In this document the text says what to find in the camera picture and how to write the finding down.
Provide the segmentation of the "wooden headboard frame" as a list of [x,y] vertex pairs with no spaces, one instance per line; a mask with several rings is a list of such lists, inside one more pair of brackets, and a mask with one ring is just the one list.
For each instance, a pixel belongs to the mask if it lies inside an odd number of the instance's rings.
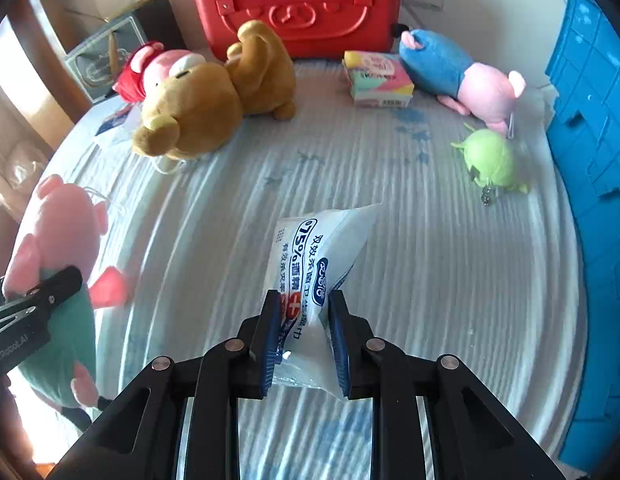
[[21,143],[50,158],[90,107],[63,63],[77,42],[62,0],[13,0],[0,21],[0,274],[28,202],[7,159]]

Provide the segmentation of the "red bear suitcase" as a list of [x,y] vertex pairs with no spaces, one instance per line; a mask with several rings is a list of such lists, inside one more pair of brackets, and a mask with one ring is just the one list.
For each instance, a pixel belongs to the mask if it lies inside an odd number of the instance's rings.
[[241,25],[260,20],[292,58],[335,58],[348,50],[388,52],[400,33],[401,0],[195,0],[211,52],[221,61]]

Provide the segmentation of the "striped bed sheet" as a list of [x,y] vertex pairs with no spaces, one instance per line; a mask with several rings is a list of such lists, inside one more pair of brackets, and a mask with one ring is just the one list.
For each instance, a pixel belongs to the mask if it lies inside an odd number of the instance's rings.
[[122,304],[56,313],[41,356],[45,394],[74,403],[81,351],[103,396],[158,354],[200,356],[256,314],[281,257],[301,256],[308,307],[272,388],[240,412],[246,479],[365,479],[372,405],[348,402],[328,340],[327,297],[425,359],[459,356],[548,452],[568,425],[585,330],[567,194],[544,138],[538,93],[519,106],[528,194],[482,206],[456,148],[465,127],[420,94],[358,108],[333,62],[300,62],[298,114],[250,117],[218,152],[161,174],[132,152],[137,110],[97,104],[48,164],[106,202],[93,270],[128,282]]

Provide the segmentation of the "blue body pig plush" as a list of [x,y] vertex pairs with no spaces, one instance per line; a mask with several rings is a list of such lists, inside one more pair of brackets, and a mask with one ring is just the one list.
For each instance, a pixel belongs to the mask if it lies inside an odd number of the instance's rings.
[[427,29],[402,32],[400,61],[418,89],[454,112],[472,115],[486,128],[507,136],[526,79],[512,70],[480,63],[447,36]]

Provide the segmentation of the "brown teddy bear plush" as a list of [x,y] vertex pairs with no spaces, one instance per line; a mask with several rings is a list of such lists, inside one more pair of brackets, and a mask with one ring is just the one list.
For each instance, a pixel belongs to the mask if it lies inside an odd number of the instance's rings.
[[146,157],[197,158],[221,148],[246,115],[289,120],[296,114],[296,73],[282,39],[267,24],[241,25],[220,65],[179,61],[146,93],[133,150]]

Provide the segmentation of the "colourful tissue box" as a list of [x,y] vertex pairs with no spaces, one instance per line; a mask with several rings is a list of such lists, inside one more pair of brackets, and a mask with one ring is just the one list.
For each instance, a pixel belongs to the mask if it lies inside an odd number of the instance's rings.
[[342,66],[356,106],[408,107],[414,84],[397,54],[346,51]]

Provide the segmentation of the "red dress pig plush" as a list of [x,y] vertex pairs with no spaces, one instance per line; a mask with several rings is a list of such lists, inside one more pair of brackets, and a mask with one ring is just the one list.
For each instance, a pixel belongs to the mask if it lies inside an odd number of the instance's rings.
[[161,42],[150,41],[130,56],[112,89],[128,103],[143,102],[168,77],[205,62],[206,58],[199,53],[168,50]]

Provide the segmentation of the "white alcohol wipes pack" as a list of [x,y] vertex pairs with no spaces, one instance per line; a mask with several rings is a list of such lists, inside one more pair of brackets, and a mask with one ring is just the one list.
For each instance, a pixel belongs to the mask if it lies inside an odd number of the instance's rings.
[[279,292],[281,307],[275,384],[339,395],[328,339],[328,296],[346,281],[379,211],[374,204],[276,223],[263,284],[265,292]]

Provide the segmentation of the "black gift box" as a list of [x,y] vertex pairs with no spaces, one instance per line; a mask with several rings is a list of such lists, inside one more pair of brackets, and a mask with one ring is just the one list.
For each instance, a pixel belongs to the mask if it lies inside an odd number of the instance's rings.
[[169,0],[141,0],[116,18],[109,18],[65,55],[65,67],[95,104],[109,96],[128,58],[150,40],[159,40],[167,48],[185,48]]

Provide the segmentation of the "small blue white card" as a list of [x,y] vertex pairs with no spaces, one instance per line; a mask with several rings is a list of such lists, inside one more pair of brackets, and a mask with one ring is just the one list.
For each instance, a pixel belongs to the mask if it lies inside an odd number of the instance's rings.
[[108,116],[96,130],[94,142],[104,146],[129,143],[132,133],[141,123],[141,107],[139,104],[127,104]]

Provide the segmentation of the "green round plush keychain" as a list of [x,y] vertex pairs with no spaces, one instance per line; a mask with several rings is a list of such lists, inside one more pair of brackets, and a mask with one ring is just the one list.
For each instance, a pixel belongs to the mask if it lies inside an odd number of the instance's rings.
[[490,206],[498,191],[526,194],[528,185],[519,178],[515,152],[508,141],[491,129],[474,129],[451,147],[463,156],[470,181],[481,190],[481,203]]

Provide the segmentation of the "teal body pig plush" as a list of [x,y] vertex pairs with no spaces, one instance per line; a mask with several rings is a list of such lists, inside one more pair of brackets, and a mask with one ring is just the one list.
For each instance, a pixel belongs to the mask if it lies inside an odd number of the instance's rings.
[[89,408],[109,404],[96,385],[94,311],[127,299],[126,280],[114,266],[90,280],[107,231],[107,204],[52,174],[34,189],[3,279],[7,299],[43,296],[43,342],[17,369],[81,431],[92,424]]

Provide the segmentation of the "blue plastic crate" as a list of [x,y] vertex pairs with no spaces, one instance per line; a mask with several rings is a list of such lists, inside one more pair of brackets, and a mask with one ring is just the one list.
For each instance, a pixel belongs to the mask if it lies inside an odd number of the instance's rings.
[[578,232],[587,310],[559,458],[594,474],[620,442],[620,38],[595,0],[567,0],[546,74],[558,92],[547,139]]

